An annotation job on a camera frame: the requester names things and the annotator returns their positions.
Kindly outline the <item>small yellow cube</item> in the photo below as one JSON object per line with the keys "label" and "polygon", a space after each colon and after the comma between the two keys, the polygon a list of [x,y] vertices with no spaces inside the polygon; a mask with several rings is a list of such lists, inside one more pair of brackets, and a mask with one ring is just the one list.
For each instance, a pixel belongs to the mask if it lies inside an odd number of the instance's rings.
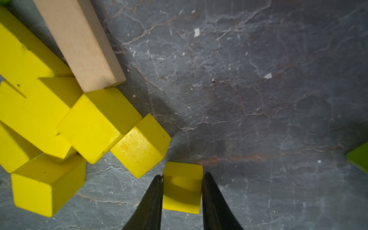
{"label": "small yellow cube", "polygon": [[163,209],[199,214],[203,166],[167,162],[163,171]]}

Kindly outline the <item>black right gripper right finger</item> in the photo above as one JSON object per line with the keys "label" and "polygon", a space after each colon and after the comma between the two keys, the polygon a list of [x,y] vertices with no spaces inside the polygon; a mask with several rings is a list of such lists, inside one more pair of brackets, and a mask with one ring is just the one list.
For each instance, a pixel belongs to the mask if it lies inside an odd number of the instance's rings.
{"label": "black right gripper right finger", "polygon": [[205,230],[241,230],[211,173],[202,182],[203,225]]}

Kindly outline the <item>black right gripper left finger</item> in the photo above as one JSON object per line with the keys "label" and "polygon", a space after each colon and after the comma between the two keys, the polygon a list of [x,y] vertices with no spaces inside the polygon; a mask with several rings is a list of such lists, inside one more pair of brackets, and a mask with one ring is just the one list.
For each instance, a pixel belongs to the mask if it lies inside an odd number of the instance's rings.
{"label": "black right gripper left finger", "polygon": [[163,177],[156,175],[123,230],[160,230],[163,209]]}

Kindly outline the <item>small yellow cube pile edge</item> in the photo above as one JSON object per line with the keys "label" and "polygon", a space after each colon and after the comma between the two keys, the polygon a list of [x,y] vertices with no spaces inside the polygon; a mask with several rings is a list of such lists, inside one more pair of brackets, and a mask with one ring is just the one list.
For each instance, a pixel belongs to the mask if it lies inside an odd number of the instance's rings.
{"label": "small yellow cube pile edge", "polygon": [[112,154],[136,178],[162,161],[171,142],[170,135],[151,115],[146,115],[112,149]]}

